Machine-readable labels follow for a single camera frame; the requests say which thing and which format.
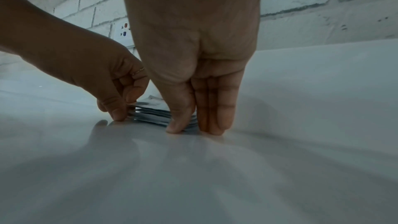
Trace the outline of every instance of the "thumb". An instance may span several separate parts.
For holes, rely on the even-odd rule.
[[[98,99],[98,102],[105,107],[114,121],[126,119],[126,103],[110,77],[103,80],[97,79],[93,85],[84,89]]]
[[[157,84],[154,82],[163,99],[170,108],[172,116],[166,131],[176,134],[187,127],[195,111],[195,96],[190,82],[174,84]]]

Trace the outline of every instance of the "gold ring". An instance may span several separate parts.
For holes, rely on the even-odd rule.
[[[142,68],[141,68],[140,70],[138,70],[137,72],[132,73],[131,76],[136,75],[136,74],[138,74],[139,72],[142,72],[144,69],[145,69],[145,68],[142,67]]]

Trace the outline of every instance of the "stack of cards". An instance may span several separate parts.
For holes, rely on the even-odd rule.
[[[135,110],[129,111],[129,118],[134,120],[149,122],[162,126],[167,126],[171,120],[170,109],[166,102],[158,97],[149,96],[139,102],[130,104]],[[196,112],[191,117],[191,122],[186,127],[187,130],[196,130],[198,128],[198,119]]]

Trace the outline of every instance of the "wall socket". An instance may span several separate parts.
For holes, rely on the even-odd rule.
[[[125,47],[133,47],[134,40],[131,35],[131,27],[127,18],[117,21],[113,32],[113,39]]]

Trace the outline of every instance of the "hand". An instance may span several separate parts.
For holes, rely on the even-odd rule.
[[[124,120],[126,103],[145,92],[149,78],[145,71],[137,73],[141,62],[121,44],[55,18],[26,0],[0,0],[0,9],[0,20],[7,20],[0,23],[0,47],[82,87],[114,120]]]
[[[148,75],[170,107],[169,133],[195,108],[202,131],[232,126],[244,69],[256,49],[260,0],[125,0]]]

